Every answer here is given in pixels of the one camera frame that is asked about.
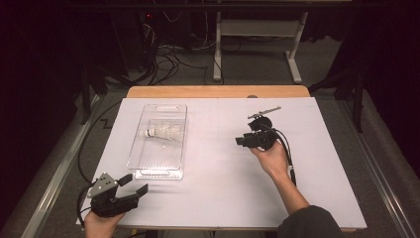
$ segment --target metal rail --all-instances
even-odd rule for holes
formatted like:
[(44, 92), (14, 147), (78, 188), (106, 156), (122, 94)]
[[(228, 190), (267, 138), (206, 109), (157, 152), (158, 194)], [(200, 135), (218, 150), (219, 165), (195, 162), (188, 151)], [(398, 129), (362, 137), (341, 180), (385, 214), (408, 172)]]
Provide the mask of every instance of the metal rail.
[(343, 114), (345, 115), (345, 118), (348, 120), (348, 123), (351, 125), (362, 151), (366, 155), (365, 163), (367, 165), (367, 170), (369, 171), (374, 183), (376, 184), (377, 190), (379, 191), (383, 199), (383, 203), (388, 209), (388, 212), (392, 217), (392, 220), (394, 221), (399, 234), (403, 238), (417, 238), (417, 235), (412, 225), (410, 224), (410, 221), (408, 220), (404, 210), (400, 205), (398, 197), (393, 192), (390, 184), (380, 169), (379, 164), (376, 162), (374, 154), (368, 146), (368, 142), (365, 140), (365, 137), (359, 133), (356, 126), (353, 124), (352, 112), (350, 111), (349, 106), (343, 100), (338, 101), (338, 104)]

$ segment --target wooden table edge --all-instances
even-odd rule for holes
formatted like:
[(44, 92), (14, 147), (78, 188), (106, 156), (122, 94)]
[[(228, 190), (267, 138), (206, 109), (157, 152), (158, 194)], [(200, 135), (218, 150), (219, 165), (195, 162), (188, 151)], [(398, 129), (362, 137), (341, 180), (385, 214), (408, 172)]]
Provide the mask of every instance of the wooden table edge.
[(133, 86), (127, 98), (285, 98), (310, 97), (302, 85)]

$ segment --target silver metal part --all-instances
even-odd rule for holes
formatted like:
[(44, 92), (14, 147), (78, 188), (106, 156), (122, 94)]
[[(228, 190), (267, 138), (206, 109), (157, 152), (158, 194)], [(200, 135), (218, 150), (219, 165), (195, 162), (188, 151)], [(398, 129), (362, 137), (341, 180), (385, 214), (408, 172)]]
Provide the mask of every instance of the silver metal part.
[(92, 198), (93, 196), (100, 194), (104, 191), (107, 191), (111, 188), (118, 186), (118, 183), (111, 178), (108, 174), (104, 173), (96, 182), (96, 184), (92, 187), (89, 193), (87, 193), (88, 198)]
[(259, 112), (259, 113), (256, 113), (256, 114), (252, 115), (252, 116), (249, 116), (249, 117), (248, 117), (248, 119), (251, 119), (251, 118), (257, 118), (257, 117), (263, 116), (263, 115), (264, 115), (264, 114), (266, 114), (266, 113), (269, 113), (269, 112), (272, 112), (272, 111), (276, 111), (276, 110), (279, 110), (279, 109), (281, 109), (281, 107), (280, 107), (280, 106), (277, 106), (277, 107), (275, 107), (275, 108), (268, 109), (268, 110), (266, 110), (266, 111), (261, 111), (261, 112)]

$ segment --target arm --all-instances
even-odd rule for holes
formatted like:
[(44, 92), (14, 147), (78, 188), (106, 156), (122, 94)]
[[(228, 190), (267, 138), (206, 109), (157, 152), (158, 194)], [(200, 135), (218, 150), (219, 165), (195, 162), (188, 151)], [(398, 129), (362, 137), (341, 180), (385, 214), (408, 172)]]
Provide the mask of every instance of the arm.
[(114, 217), (102, 218), (93, 211), (89, 211), (84, 218), (86, 238), (111, 238), (117, 228), (117, 223), (123, 218), (123, 214)]
[(342, 238), (343, 233), (327, 210), (309, 205), (288, 176), (287, 159), (282, 145), (275, 142), (271, 149), (252, 148), (262, 169), (271, 177), (289, 213), (278, 227), (278, 237)]
[(279, 142), (275, 142), (267, 151), (251, 148), (251, 152), (257, 156), (262, 169), (271, 177), (289, 214), (309, 206), (288, 175), (285, 151)]

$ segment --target black curtain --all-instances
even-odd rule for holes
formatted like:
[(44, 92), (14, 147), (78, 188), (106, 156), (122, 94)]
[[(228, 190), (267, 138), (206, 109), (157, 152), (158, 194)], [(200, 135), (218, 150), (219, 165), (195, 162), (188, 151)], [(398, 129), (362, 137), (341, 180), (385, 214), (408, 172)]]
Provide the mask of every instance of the black curtain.
[(1, 227), (74, 117), (80, 86), (60, 15), (33, 4), (0, 2)]

